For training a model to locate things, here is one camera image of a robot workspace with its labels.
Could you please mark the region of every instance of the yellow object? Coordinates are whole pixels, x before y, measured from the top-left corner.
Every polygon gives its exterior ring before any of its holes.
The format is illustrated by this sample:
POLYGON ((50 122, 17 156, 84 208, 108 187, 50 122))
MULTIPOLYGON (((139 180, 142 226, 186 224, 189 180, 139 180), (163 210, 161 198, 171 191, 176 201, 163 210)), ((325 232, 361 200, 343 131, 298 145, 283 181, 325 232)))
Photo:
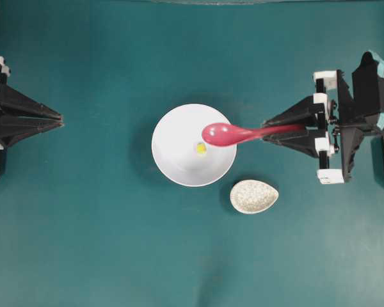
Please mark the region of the yellow object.
POLYGON ((196 152, 200 155, 206 154, 205 143, 198 143, 196 146, 196 152))

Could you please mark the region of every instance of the white bowl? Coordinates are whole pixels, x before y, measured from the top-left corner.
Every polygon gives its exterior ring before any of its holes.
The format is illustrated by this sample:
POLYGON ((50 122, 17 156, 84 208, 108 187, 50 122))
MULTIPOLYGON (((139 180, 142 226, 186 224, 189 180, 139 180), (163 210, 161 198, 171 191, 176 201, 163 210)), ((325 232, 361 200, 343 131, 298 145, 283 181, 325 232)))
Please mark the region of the white bowl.
POLYGON ((201 187, 220 179, 232 166, 236 145, 216 147, 202 139, 202 130, 211 123, 230 122, 218 110, 203 104, 185 104, 161 118, 152 135, 152 155, 170 180, 201 187), (205 143, 205 154, 197 152, 199 143, 205 143))

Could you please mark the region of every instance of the red spoon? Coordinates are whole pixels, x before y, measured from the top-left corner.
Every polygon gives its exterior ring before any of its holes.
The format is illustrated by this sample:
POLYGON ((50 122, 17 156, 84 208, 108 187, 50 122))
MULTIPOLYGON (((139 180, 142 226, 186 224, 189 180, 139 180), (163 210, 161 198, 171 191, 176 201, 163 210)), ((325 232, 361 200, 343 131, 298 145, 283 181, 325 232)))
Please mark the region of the red spoon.
POLYGON ((300 124, 281 125, 260 129, 245 129, 229 123, 212 123, 202 131, 202 138, 206 143, 214 146, 230 146, 253 139, 261 139, 268 134, 284 133, 304 130, 300 124))

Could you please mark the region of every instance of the green tabletop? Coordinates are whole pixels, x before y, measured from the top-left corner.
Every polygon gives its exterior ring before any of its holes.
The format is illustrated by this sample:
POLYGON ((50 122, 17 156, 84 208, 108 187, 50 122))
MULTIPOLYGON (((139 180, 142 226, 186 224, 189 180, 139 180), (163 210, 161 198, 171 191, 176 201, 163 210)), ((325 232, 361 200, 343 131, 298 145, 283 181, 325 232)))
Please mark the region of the green tabletop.
POLYGON ((258 127, 313 93, 314 71, 341 68, 351 84, 367 49, 384 59, 384 1, 1 1, 8 84, 66 125, 8 152, 0 307, 384 306, 378 139, 344 185, 319 184, 315 159, 253 141, 221 180, 182 187, 150 150, 175 106, 258 127), (278 201, 237 213, 228 194, 244 178, 278 201))

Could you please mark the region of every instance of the speckled dish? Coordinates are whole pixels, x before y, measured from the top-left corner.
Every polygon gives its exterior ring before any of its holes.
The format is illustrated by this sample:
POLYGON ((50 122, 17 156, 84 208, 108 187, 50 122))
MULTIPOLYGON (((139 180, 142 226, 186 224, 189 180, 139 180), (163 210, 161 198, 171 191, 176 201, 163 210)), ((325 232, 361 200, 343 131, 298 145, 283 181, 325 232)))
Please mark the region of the speckled dish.
POLYGON ((270 208, 279 197, 278 191, 258 180, 238 182, 230 192, 233 207, 245 214, 255 214, 270 208))

